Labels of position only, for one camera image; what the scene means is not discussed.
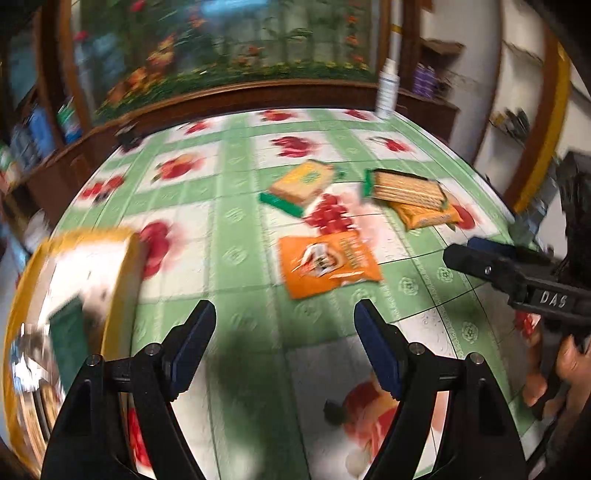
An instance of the orange snack packet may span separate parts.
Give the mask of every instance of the orange snack packet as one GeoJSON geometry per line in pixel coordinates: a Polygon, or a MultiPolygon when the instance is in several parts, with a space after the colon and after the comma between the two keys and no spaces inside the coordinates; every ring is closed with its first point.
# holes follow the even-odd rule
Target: orange snack packet
{"type": "Polygon", "coordinates": [[[292,299],[304,299],[360,281],[380,281],[382,273],[356,232],[279,239],[281,271],[292,299]]]}
{"type": "Polygon", "coordinates": [[[460,214],[451,204],[447,204],[444,210],[433,210],[406,203],[388,202],[396,211],[407,230],[422,228],[424,226],[441,225],[443,223],[459,223],[462,221],[460,214]]]}

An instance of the bolt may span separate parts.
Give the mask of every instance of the bolt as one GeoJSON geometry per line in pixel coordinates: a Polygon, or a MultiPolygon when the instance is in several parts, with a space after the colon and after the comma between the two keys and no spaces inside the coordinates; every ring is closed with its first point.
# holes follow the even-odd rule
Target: bolt
{"type": "Polygon", "coordinates": [[[471,353],[470,360],[472,360],[476,365],[482,365],[484,363],[484,357],[479,353],[471,353]]]}
{"type": "Polygon", "coordinates": [[[86,365],[89,367],[96,367],[100,363],[100,355],[96,353],[86,359],[86,365]]]}
{"type": "Polygon", "coordinates": [[[144,348],[144,352],[146,352],[149,356],[156,355],[160,351],[160,344],[159,343],[151,343],[146,345],[144,348]]]}
{"type": "Polygon", "coordinates": [[[413,342],[408,346],[408,348],[415,355],[422,355],[425,353],[425,346],[422,343],[413,342]]]}

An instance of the pink flower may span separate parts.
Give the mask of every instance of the pink flower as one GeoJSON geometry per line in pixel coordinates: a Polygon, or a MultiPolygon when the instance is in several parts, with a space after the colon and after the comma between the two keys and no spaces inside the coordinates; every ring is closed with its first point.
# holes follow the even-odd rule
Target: pink flower
{"type": "Polygon", "coordinates": [[[74,35],[74,41],[86,41],[88,40],[88,32],[86,30],[80,30],[76,35],[74,35]]]}
{"type": "Polygon", "coordinates": [[[136,2],[131,4],[131,7],[129,7],[129,11],[131,11],[133,13],[137,13],[140,10],[144,9],[145,4],[146,4],[146,0],[137,0],[136,2]]]}

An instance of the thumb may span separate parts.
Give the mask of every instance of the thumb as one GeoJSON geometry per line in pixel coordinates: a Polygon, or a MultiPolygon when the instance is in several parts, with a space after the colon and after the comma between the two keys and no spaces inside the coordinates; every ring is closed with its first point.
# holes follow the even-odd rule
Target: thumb
{"type": "Polygon", "coordinates": [[[556,373],[560,378],[573,383],[578,378],[589,374],[588,371],[583,371],[586,370],[584,367],[588,366],[588,362],[582,360],[584,360],[584,355],[577,350],[574,337],[570,335],[560,345],[556,359],[556,373]]]}

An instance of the table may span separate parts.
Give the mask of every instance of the table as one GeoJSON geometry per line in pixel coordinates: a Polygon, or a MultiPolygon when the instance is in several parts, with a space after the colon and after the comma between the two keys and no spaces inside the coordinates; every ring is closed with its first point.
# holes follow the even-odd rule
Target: table
{"type": "MultiPolygon", "coordinates": [[[[380,410],[371,399],[380,392],[353,326],[353,307],[363,298],[409,341],[436,354],[482,353],[531,448],[534,419],[519,395],[527,359],[506,297],[442,262],[447,245],[475,235],[510,242],[510,219],[469,165],[404,117],[290,109],[180,125],[129,154],[115,152],[57,230],[151,225],[157,231],[159,258],[165,255],[152,262],[142,285],[132,353],[162,341],[200,299],[216,306],[207,354],[189,391],[173,404],[208,480],[341,480],[363,471],[392,413],[392,405],[380,410]],[[393,141],[411,151],[396,151],[393,141]],[[383,282],[289,298],[278,239],[318,232],[263,205],[258,192],[307,158],[340,171],[328,191],[354,216],[383,282]],[[360,201],[363,172],[377,167],[439,179],[473,221],[456,231],[443,225],[406,232],[393,210],[360,201]],[[327,421],[327,401],[348,410],[344,425],[327,421]],[[360,412],[372,420],[355,423],[350,416],[360,412]]],[[[429,471],[439,446],[435,419],[432,425],[419,473],[429,471]]]]}

